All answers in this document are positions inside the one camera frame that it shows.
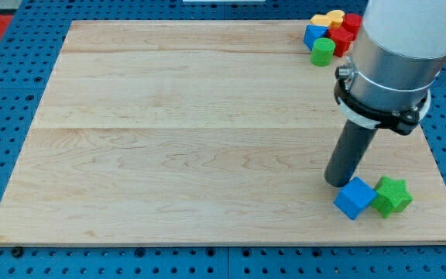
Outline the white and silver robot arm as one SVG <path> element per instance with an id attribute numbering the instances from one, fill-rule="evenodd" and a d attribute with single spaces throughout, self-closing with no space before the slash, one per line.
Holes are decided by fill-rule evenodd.
<path id="1" fill-rule="evenodd" d="M 445 63 L 446 0 L 368 1 L 352 51 L 335 71 L 344 130 L 411 133 Z"/>

